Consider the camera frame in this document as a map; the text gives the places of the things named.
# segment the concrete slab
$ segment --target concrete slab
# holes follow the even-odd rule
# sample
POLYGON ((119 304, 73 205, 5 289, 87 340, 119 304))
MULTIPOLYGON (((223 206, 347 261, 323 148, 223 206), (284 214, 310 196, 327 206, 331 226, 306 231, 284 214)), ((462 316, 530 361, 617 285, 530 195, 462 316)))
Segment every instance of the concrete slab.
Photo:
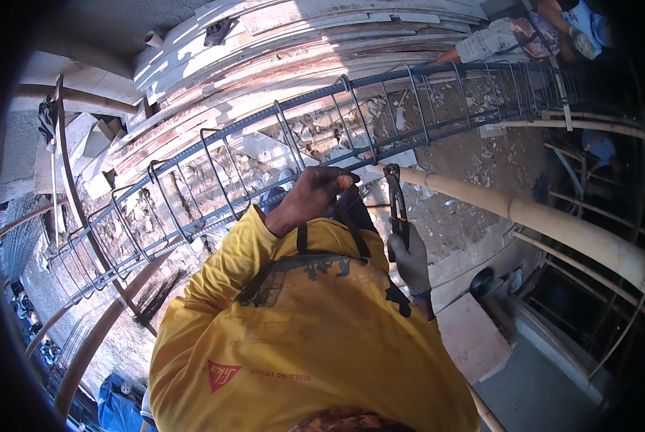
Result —
POLYGON ((481 305, 465 294, 436 315, 442 344, 471 384, 502 368, 512 348, 481 305))

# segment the white pipe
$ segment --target white pipe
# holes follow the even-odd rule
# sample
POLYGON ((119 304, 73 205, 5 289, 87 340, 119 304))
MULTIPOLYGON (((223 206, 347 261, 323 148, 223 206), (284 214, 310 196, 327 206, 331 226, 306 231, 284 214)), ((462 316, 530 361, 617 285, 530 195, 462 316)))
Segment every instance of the white pipe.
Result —
POLYGON ((54 236, 56 248, 59 247, 59 209, 56 202, 56 150, 51 154, 51 200, 54 203, 54 236))
POLYGON ((155 48, 161 48, 162 44, 164 43, 164 40, 162 40, 157 33, 150 31, 150 32, 147 32, 147 34, 145 35, 143 42, 145 42, 149 46, 154 46, 155 48))

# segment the red triangle logo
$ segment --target red triangle logo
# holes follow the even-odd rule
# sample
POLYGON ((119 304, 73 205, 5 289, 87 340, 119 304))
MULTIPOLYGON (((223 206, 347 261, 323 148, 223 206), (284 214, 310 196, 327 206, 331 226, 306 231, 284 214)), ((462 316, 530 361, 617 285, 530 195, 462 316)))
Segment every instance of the red triangle logo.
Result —
POLYGON ((229 366, 226 364, 214 363, 214 361, 207 360, 207 368, 210 372, 210 386, 212 386, 212 393, 222 388, 231 379, 236 376, 236 373, 241 370, 240 366, 229 366))

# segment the concrete wall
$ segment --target concrete wall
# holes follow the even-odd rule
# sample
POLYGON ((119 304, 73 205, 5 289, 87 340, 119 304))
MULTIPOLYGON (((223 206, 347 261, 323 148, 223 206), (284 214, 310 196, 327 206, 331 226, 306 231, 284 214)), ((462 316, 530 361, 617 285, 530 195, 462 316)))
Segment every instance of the concrete wall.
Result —
MULTIPOLYGON (((473 385, 508 432, 573 431, 595 404, 521 335, 507 366, 473 385)), ((481 425, 482 431, 490 429, 481 425)))
POLYGON ((0 203, 34 190, 38 141, 37 110, 11 111, 6 117, 0 203))

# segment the wristband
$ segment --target wristband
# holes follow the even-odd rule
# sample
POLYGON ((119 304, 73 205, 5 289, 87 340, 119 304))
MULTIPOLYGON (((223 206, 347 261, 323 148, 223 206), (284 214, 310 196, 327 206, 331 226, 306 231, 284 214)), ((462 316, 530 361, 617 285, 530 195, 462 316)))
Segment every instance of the wristband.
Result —
POLYGON ((432 288, 431 288, 431 289, 428 289, 427 291, 421 292, 420 294, 416 294, 416 295, 414 295, 414 296, 412 296, 412 297, 413 297, 413 299, 414 299, 414 300, 418 300, 419 298, 425 298, 425 297, 430 296, 430 293, 431 293, 432 291, 433 291, 433 290, 432 290, 432 288))

